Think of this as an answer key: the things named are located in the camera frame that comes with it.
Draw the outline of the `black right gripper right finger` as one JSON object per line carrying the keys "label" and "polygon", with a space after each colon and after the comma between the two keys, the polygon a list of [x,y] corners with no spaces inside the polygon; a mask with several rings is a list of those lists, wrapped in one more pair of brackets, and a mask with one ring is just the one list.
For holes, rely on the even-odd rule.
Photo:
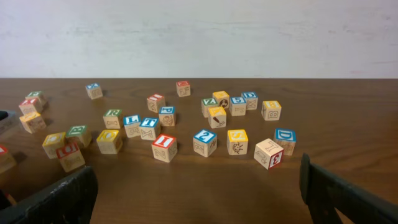
{"label": "black right gripper right finger", "polygon": [[300,164],[300,192],[314,223],[341,223],[341,212],[354,223],[397,223],[397,205],[355,186],[310,161]]}

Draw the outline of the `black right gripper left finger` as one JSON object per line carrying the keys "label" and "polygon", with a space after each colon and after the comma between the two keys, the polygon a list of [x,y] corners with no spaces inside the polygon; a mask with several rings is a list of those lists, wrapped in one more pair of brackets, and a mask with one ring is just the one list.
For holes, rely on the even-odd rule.
{"label": "black right gripper left finger", "polygon": [[1,210],[1,223],[89,223],[98,194],[92,167],[84,167]]}

